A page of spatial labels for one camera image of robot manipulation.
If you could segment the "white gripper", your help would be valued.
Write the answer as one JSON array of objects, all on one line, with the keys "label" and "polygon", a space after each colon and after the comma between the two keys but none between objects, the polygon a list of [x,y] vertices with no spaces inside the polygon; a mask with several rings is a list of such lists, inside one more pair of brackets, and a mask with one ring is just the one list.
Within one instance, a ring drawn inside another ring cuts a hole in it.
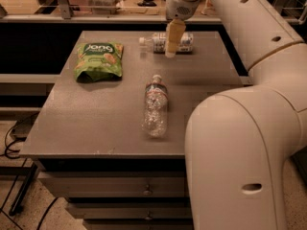
[{"label": "white gripper", "polygon": [[166,18],[172,20],[166,28],[165,56],[173,58],[185,32],[182,20],[191,18],[201,0],[166,0]]}]

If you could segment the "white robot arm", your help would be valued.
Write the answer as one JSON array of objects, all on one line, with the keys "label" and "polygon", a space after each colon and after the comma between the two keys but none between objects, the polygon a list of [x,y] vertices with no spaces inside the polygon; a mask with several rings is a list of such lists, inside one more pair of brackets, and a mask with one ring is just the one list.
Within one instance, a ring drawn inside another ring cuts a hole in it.
[{"label": "white robot arm", "polygon": [[[166,0],[167,33],[200,0]],[[307,145],[307,44],[267,0],[211,0],[251,80],[197,105],[185,134],[195,230],[287,230],[285,161]]]}]

